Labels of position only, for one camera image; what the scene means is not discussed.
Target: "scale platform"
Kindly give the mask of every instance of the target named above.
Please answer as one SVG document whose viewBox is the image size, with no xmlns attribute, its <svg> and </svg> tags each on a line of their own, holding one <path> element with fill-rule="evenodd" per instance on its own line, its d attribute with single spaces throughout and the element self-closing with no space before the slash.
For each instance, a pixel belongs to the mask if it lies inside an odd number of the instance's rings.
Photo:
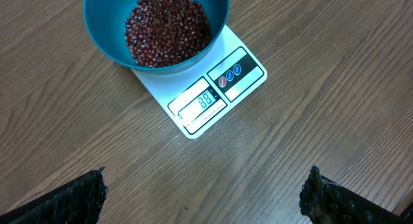
<svg viewBox="0 0 413 224">
<path fill-rule="evenodd" d="M 132 70 L 189 139 L 197 139 L 267 79 L 267 71 L 225 26 L 192 68 L 170 75 Z"/>
</svg>

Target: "table surface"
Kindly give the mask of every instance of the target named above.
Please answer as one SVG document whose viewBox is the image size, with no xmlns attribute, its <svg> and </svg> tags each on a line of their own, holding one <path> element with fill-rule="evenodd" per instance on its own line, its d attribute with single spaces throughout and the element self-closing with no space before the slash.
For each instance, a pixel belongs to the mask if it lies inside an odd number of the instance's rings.
<svg viewBox="0 0 413 224">
<path fill-rule="evenodd" d="M 268 80 L 197 141 L 82 8 L 0 0 L 0 214 L 101 166 L 100 223 L 308 223 L 312 165 L 390 211 L 413 199 L 413 0 L 231 0 Z"/>
</svg>

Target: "red bean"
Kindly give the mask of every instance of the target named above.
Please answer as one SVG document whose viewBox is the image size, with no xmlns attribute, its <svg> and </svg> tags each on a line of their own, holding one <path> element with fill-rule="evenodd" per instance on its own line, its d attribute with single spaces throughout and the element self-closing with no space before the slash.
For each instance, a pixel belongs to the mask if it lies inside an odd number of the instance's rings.
<svg viewBox="0 0 413 224">
<path fill-rule="evenodd" d="M 126 19 L 125 41 L 135 64 L 171 66 L 198 54 L 210 42 L 201 3 L 192 0 L 139 0 Z"/>
</svg>

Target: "button panel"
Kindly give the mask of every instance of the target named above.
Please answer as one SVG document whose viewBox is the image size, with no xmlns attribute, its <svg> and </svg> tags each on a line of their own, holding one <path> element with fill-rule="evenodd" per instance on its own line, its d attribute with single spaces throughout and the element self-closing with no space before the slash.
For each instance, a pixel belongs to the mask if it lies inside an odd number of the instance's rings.
<svg viewBox="0 0 413 224">
<path fill-rule="evenodd" d="M 261 78 L 264 71 L 247 51 L 240 47 L 213 68 L 208 75 L 228 100 L 233 102 Z"/>
</svg>

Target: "bowl rim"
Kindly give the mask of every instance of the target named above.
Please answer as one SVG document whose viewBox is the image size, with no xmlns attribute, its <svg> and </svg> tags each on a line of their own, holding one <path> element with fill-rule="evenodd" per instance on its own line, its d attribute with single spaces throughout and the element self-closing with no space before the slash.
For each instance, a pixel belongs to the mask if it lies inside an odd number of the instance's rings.
<svg viewBox="0 0 413 224">
<path fill-rule="evenodd" d="M 83 0 L 83 20 L 85 21 L 85 26 L 86 26 L 86 29 L 88 31 L 88 34 L 89 34 L 90 38 L 92 39 L 94 44 L 98 47 L 98 49 L 102 53 L 104 53 L 107 57 L 109 57 L 111 60 L 115 61 L 116 63 L 119 63 L 120 65 L 123 65 L 123 66 L 128 67 L 128 68 L 141 70 L 141 71 L 148 71 L 148 72 L 170 70 L 170 69 L 173 69 L 173 68 L 177 68 L 179 66 L 183 66 L 184 64 L 188 63 L 189 61 L 194 60 L 195 58 L 202 55 L 204 52 L 206 52 L 215 43 L 215 41 L 217 40 L 217 38 L 221 34 L 222 30 L 224 29 L 225 25 L 227 24 L 229 14 L 230 14 L 230 0 L 228 0 L 227 13 L 225 14 L 224 22 L 222 23 L 221 28 L 219 29 L 219 31 L 218 31 L 217 35 L 215 36 L 215 38 L 213 38 L 213 40 L 211 42 L 209 42 L 209 44 L 202 51 L 200 51 L 200 53 L 198 53 L 195 56 L 192 56 L 191 58 L 189 58 L 189 59 L 187 59 L 183 62 L 180 62 L 176 65 L 166 66 L 166 67 L 163 67 L 163 68 L 150 68 L 150 67 L 147 67 L 147 66 L 129 65 L 127 63 L 120 62 L 115 57 L 108 54 L 108 52 L 103 50 L 103 48 L 99 45 L 99 43 L 97 43 L 97 41 L 95 40 L 95 38 L 93 37 L 93 35 L 91 34 L 91 32 L 89 30 L 88 21 L 87 21 L 87 18 L 86 18 L 86 0 Z"/>
</svg>

